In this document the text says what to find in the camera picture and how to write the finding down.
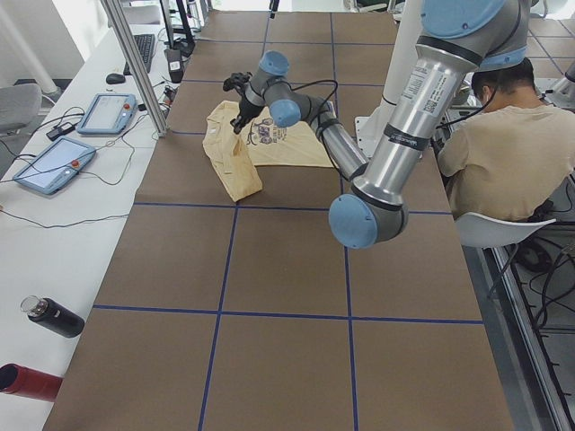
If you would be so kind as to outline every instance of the brown table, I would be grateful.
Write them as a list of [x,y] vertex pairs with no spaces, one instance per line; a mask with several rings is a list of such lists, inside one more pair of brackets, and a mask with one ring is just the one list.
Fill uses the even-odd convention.
[[396,36],[387,14],[267,16],[210,15],[44,429],[513,429],[432,153],[406,231],[365,251],[330,233],[333,169],[226,195],[201,141],[231,72],[280,50],[290,81],[340,82],[352,131]]

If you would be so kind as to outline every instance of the black bottle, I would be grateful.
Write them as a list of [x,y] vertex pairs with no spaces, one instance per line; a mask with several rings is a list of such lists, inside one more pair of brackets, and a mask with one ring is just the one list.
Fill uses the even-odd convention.
[[82,332],[84,319],[50,298],[28,296],[20,304],[28,319],[71,339]]

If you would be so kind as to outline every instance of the blue joint cap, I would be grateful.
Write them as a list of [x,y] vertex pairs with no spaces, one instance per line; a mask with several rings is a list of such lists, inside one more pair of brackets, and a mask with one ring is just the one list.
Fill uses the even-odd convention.
[[330,227],[335,238],[351,249],[366,249],[377,242],[379,229],[374,213],[355,195],[336,198],[330,207]]
[[289,61],[281,52],[267,51],[260,60],[260,69],[270,75],[285,76],[288,74]]
[[523,61],[527,47],[519,48],[505,54],[499,54],[493,57],[486,57],[479,66],[478,72],[489,72],[490,70],[499,70],[506,67],[516,66]]
[[430,36],[457,39],[475,33],[505,5],[507,0],[423,0],[421,24]]
[[270,114],[276,126],[280,128],[289,128],[302,119],[302,113],[299,106],[290,99],[280,99],[270,105]]

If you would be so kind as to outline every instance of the person's back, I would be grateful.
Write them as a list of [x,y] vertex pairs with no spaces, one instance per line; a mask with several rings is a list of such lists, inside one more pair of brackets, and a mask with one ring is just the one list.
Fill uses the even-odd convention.
[[532,84],[513,87],[453,134],[438,163],[453,176],[447,195],[455,217],[525,220],[575,167],[575,115],[542,104]]

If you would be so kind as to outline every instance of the bottle cap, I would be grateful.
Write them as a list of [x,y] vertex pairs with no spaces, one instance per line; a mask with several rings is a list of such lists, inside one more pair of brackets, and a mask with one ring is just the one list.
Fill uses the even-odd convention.
[[30,295],[22,301],[20,309],[31,317],[38,317],[46,310],[46,301]]

